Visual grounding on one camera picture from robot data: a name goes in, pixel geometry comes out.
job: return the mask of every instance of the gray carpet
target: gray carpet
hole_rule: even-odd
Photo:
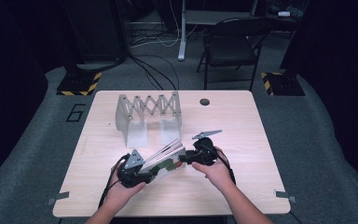
[[[195,73],[202,53],[201,37],[187,41],[186,60],[177,61],[179,43],[170,48],[160,44],[132,48],[131,53],[155,66],[180,90],[201,90],[203,75]],[[270,35],[262,50],[253,95],[268,140],[290,195],[293,213],[303,223],[358,223],[358,174],[346,163],[334,136],[334,128],[323,103],[301,77],[304,97],[268,96],[261,72],[276,72],[289,43],[287,35]],[[102,64],[88,64],[98,67]],[[216,70],[216,74],[227,70]],[[48,92],[20,142],[0,169],[0,223],[58,223],[47,199],[60,190],[77,139],[90,109],[91,96],[59,96],[56,88],[65,71],[46,74]],[[165,90],[171,84],[160,75]],[[246,85],[214,85],[214,89],[246,89]],[[96,91],[154,90],[145,72],[131,59],[103,72]],[[75,104],[84,113],[79,122],[65,122]],[[275,223],[298,223],[293,216],[269,215]],[[85,218],[68,218],[62,223],[83,223]]]

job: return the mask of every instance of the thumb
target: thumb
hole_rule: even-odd
[[[134,186],[134,187],[132,188],[132,193],[133,193],[133,194],[138,193],[138,192],[141,191],[141,189],[143,189],[145,186],[146,186],[146,183],[145,183],[145,182],[139,183],[138,185],[136,185],[136,186]]]
[[[205,174],[204,165],[199,164],[198,162],[193,161],[193,162],[191,162],[191,166],[192,166],[194,169],[196,169],[196,170],[200,171],[201,173],[204,173],[204,174]]]

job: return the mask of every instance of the black wall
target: black wall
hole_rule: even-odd
[[[358,1],[311,0],[283,63],[319,94],[358,171]]]

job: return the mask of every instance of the collapsible wire frame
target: collapsible wire frame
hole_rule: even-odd
[[[173,119],[164,119],[170,111]],[[169,100],[164,94],[160,94],[157,100],[148,95],[144,101],[137,95],[132,102],[127,95],[120,94],[116,110],[116,128],[123,133],[127,147],[146,147],[147,120],[145,120],[145,112],[152,116],[159,112],[162,145],[170,143],[175,138],[181,139],[182,112],[178,91],[173,91]]]

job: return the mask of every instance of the dark curtain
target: dark curtain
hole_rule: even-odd
[[[64,57],[81,63],[68,27],[59,0],[0,0],[0,166],[44,99],[46,72]]]
[[[358,1],[311,0],[282,65],[319,94],[358,172]]]

